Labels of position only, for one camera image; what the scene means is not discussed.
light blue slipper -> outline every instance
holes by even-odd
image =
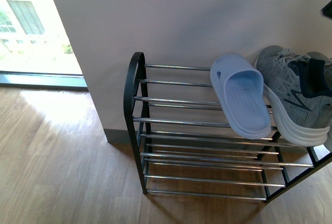
[[[269,113],[263,100],[263,76],[239,54],[218,58],[210,79],[232,129],[248,139],[271,132]]]

sunlight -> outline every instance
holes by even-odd
[[[47,120],[56,122],[79,122],[86,117],[87,102],[74,92],[23,90],[26,102]]]
[[[0,70],[82,74],[53,0],[0,0]]]

metal bar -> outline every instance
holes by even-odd
[[[304,163],[281,163],[281,162],[266,162],[266,161],[247,161],[247,160],[231,160],[231,159],[222,159],[222,158],[205,158],[205,157],[196,157],[196,156],[180,156],[180,155],[171,155],[171,154],[154,154],[154,153],[144,153],[141,152],[142,157],[157,157],[157,158],[178,158],[178,159],[194,159],[202,161],[214,161],[214,162],[227,162],[227,163],[238,163],[238,164],[261,164],[261,165],[278,165],[278,166],[297,166],[297,167],[308,167],[312,168],[312,164]]]
[[[240,195],[205,194],[205,193],[176,192],[176,191],[163,191],[163,190],[150,190],[150,189],[148,189],[147,192],[148,193],[162,193],[162,194],[192,195],[192,196],[196,196],[196,197],[221,197],[221,198],[232,198],[232,199],[266,201],[266,198],[242,197]]]
[[[184,132],[153,131],[153,132],[151,132],[151,134],[162,134],[162,135],[165,135],[165,136],[172,135],[172,136],[184,136],[184,137],[226,138],[226,137],[222,137],[220,135],[214,135],[214,134],[184,133]],[[247,140],[246,138],[243,138],[243,137],[227,137],[227,139],[231,139],[231,140]],[[272,140],[272,138],[270,138],[270,137],[264,137],[264,138],[260,138],[260,139],[256,139],[256,140],[270,141],[270,140]]]
[[[184,100],[168,100],[168,99],[159,99],[152,97],[134,97],[137,101],[149,101],[149,102],[163,102],[163,103],[178,103],[178,104],[193,104],[193,105],[203,105],[203,106],[218,106],[220,107],[220,102],[218,101],[184,101]]]
[[[329,153],[328,155],[323,157],[321,160],[319,160],[316,163],[315,167],[306,169],[301,174],[299,174],[297,177],[292,179],[290,182],[286,183],[286,188],[279,189],[276,192],[274,192],[272,195],[267,197],[266,202],[267,203],[271,202],[272,200],[274,200],[278,196],[282,195],[287,190],[291,189],[292,187],[294,187],[298,183],[302,182],[304,179],[311,176],[312,174],[314,174],[315,172],[317,172],[318,170],[320,170],[321,168],[323,168],[324,166],[328,165],[331,162],[332,162],[332,153]]]
[[[238,152],[238,153],[264,153],[269,155],[277,155],[278,152],[273,151],[260,151],[260,150],[236,150],[236,149],[223,149],[223,148],[210,148],[210,147],[196,147],[196,146],[183,146],[183,145],[160,145],[160,144],[147,144],[152,147],[164,147],[164,148],[178,148],[178,149],[192,149],[192,150],[215,150],[226,152]]]
[[[229,123],[217,122],[199,122],[199,121],[182,121],[182,120],[166,120],[153,118],[133,118],[134,122],[158,123],[158,124],[180,124],[180,125],[194,125],[197,127],[214,127],[214,128],[231,128]]]
[[[255,156],[239,156],[239,155],[225,155],[225,154],[213,154],[213,153],[198,153],[198,152],[184,152],[184,151],[171,151],[171,150],[155,150],[154,153],[175,153],[175,154],[186,154],[186,155],[203,155],[203,156],[217,156],[225,158],[249,158],[255,159]]]
[[[211,111],[222,111],[221,108],[211,107],[211,106],[179,106],[179,105],[165,105],[165,104],[152,104],[149,106],[154,107],[168,107],[168,108],[179,108],[179,109],[196,109],[196,110],[211,110]]]
[[[138,79],[138,75],[142,76],[142,72],[145,70],[144,67],[145,64],[145,57],[144,54],[141,52],[136,52],[129,64],[126,83],[124,86],[124,94],[123,94],[123,113],[124,113],[124,119],[126,121],[128,135],[130,138],[131,147],[134,154],[135,164],[137,167],[137,172],[139,174],[141,187],[144,194],[147,194],[146,190],[146,184],[145,184],[145,178],[142,168],[142,161],[140,157],[140,148],[137,143],[136,139],[136,131],[135,126],[133,122],[133,97],[136,96],[136,82]]]
[[[204,166],[216,166],[216,167],[231,167],[231,168],[242,168],[242,169],[255,169],[255,170],[282,170],[281,167],[270,167],[270,166],[254,166],[254,165],[238,165],[238,164],[228,164],[228,163],[208,163],[208,162],[197,162],[197,161],[183,161],[183,160],[169,160],[169,159],[154,159],[145,158],[144,160],[149,162],[168,162],[168,163],[179,163],[179,164],[189,164],[189,165],[204,165]]]
[[[261,171],[261,177],[263,179],[263,183],[267,183],[267,180],[266,180],[266,174],[265,174],[265,171]],[[264,191],[265,191],[265,195],[266,197],[269,197],[270,196],[270,190],[269,190],[269,187],[268,186],[264,186]]]
[[[310,156],[311,162],[313,164],[316,164],[319,161],[319,159],[317,157],[317,154],[316,154],[314,148],[313,147],[307,147],[307,151],[308,151],[308,154]]]
[[[163,81],[163,80],[141,79],[140,83],[178,85],[178,86],[192,86],[192,87],[204,87],[204,88],[211,88],[212,87],[212,85],[209,84],[209,83],[194,83],[194,82],[184,82],[184,81]]]
[[[282,157],[282,154],[281,154],[281,151],[280,151],[280,148],[279,147],[275,147],[275,151],[278,152],[279,154],[276,156],[278,158],[278,161],[283,163],[284,162],[284,159]],[[287,169],[286,167],[282,167],[282,177],[284,178],[284,181],[285,181],[285,184],[289,182],[289,176],[288,176],[288,172],[287,172]]]
[[[227,166],[204,166],[204,165],[191,165],[191,164],[180,164],[180,163],[165,163],[165,162],[148,162],[149,164],[156,165],[170,165],[170,166],[183,166],[183,167],[195,167],[195,168],[209,168],[209,169],[221,169],[221,170],[235,170],[235,171],[257,171],[261,172],[262,169],[241,169]]]
[[[276,143],[278,141],[278,139],[280,138],[281,134],[279,132],[275,132],[274,135],[272,136],[272,140],[270,142],[274,142]],[[262,151],[269,151],[272,148],[272,146],[265,146],[263,147]],[[263,157],[265,156],[264,153],[259,154],[257,156],[257,160],[262,160]]]
[[[193,177],[178,177],[178,176],[157,176],[157,175],[144,175],[144,176],[148,177],[148,178],[157,178],[157,179],[201,181],[201,182],[204,182],[204,183],[221,183],[221,184],[248,185],[248,186],[285,187],[284,184],[264,184],[264,183],[254,182],[254,181],[231,181],[231,180],[205,179],[205,178],[193,178]]]
[[[271,146],[283,146],[283,147],[299,147],[294,144],[279,144],[269,143],[264,141],[233,141],[227,139],[214,139],[214,138],[199,138],[199,137],[177,137],[177,136],[166,136],[166,135],[153,135],[153,134],[142,134],[142,137],[151,137],[158,139],[175,139],[175,140],[187,140],[187,141],[202,141],[202,142],[213,142],[213,143],[226,143],[226,144],[241,144],[241,145],[271,145]]]
[[[145,67],[184,69],[184,70],[196,70],[196,71],[210,71],[209,67],[188,67],[188,66],[171,66],[171,65],[154,65],[154,64],[145,64]]]

sneaker tongue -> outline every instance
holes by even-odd
[[[324,64],[324,61],[313,58],[309,62],[292,61],[289,63],[288,67],[299,76],[301,92],[304,97],[332,96],[332,90],[327,86],[324,78]]]
[[[308,78],[313,83],[315,91],[330,90],[324,77],[325,61],[311,58],[309,60]]]

hardwood floor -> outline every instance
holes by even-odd
[[[0,88],[0,223],[332,223],[332,164],[269,204],[143,195],[89,93]]]

